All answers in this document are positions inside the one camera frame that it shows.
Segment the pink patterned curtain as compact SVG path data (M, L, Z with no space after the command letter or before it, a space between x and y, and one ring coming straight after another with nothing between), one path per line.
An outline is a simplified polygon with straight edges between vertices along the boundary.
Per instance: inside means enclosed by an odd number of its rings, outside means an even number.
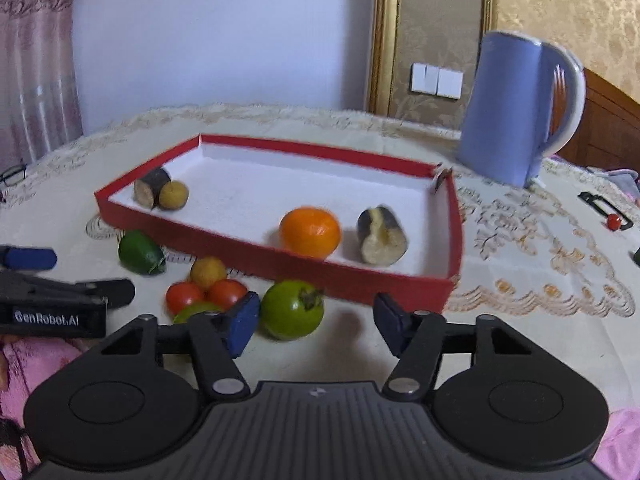
M82 136L72 46L74 0L1 0L1 167Z

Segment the small red cherry tomato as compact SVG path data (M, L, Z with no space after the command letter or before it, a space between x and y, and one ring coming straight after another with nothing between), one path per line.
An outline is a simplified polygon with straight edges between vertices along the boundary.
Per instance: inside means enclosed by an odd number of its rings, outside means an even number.
M622 226L622 218L618 214L609 214L606 219L606 226L611 231L617 231Z

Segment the blue electric kettle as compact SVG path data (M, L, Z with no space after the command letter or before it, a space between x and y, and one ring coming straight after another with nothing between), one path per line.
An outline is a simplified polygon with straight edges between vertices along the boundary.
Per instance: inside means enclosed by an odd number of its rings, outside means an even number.
M585 100L584 66L570 50L521 32L486 32L458 161L480 176L526 188L542 160L574 136Z

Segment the black eyeglasses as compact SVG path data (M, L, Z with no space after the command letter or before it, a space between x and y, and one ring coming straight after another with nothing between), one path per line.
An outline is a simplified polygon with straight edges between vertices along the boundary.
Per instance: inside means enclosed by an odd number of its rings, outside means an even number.
M6 168L0 174L0 203L6 204L6 190L13 188L26 179L27 164L21 160L17 165Z

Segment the black rectangular frame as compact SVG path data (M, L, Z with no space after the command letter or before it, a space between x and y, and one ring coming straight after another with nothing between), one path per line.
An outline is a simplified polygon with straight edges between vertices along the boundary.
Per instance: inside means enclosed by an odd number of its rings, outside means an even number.
M620 208L614 206L607 198L602 195L593 194L587 191L582 191L578 194L578 198L586 205L591 207L595 212L600 214L604 218L606 225L606 219L609 214L618 214L622 218L622 226L617 231L627 231L634 226L634 222L629 218Z

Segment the orange tangerine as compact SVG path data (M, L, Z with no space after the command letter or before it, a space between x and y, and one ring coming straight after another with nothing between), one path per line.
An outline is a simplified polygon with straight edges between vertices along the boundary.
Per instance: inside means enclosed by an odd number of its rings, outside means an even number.
M342 241L342 228L329 211L299 207L289 211L280 221L282 247L294 254L326 259Z

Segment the yellow-brown longan fruit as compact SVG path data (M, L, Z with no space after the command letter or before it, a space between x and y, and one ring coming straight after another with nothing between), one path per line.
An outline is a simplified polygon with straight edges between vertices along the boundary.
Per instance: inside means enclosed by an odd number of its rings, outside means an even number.
M228 271L216 257L197 258L191 266L190 280L201 290L209 290L214 283L224 280Z

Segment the brown longan fruit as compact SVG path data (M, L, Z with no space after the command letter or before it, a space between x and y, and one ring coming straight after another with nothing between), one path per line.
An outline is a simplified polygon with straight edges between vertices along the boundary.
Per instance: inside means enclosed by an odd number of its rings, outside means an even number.
M160 189L158 204L165 210L179 210L186 206L188 199L189 189L184 183L169 181Z

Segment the wooden headboard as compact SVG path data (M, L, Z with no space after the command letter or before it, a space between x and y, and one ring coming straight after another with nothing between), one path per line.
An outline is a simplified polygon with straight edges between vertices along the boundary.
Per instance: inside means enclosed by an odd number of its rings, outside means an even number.
M576 166L638 171L639 103L588 68L585 77L582 121L558 156Z

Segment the dark green lime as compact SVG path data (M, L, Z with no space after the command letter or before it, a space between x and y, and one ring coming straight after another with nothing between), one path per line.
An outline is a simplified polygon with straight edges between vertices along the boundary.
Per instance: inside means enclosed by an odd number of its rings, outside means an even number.
M139 230L128 231L118 245L119 262L129 271L141 275L165 272L166 258L151 237Z

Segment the large green tomato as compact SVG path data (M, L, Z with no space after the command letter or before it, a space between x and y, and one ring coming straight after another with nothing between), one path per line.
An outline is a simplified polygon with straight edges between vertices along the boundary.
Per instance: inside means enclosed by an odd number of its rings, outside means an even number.
M262 296L260 322L273 338L295 340L313 333L324 315L324 293L304 281L273 284Z

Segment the white wall switch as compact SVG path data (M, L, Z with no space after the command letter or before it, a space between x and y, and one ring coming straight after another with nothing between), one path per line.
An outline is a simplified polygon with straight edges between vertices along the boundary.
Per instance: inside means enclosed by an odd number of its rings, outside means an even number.
M413 93L460 100L463 73L423 63L413 63L410 75L410 91Z

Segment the pink floral blanket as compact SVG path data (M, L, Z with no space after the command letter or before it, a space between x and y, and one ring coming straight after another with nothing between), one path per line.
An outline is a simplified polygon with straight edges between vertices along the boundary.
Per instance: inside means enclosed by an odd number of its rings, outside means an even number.
M45 380L89 349L80 339L1 336L1 478L21 479L39 464L24 433L24 407Z

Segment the red shallow cardboard tray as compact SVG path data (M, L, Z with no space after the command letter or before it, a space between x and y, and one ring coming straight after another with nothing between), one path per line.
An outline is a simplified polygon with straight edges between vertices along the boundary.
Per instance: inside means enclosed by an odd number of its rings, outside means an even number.
M163 167L189 189L186 206L149 210L134 201L134 181ZM297 278L328 295L368 304L379 292L405 309L440 311L460 278L463 230L451 178L435 166L333 146L201 134L131 169L96 193L102 218L140 230L157 244L280 281ZM391 266L359 255L357 220L390 208L409 247ZM328 258L284 250L281 219L311 206L334 214L342 241Z

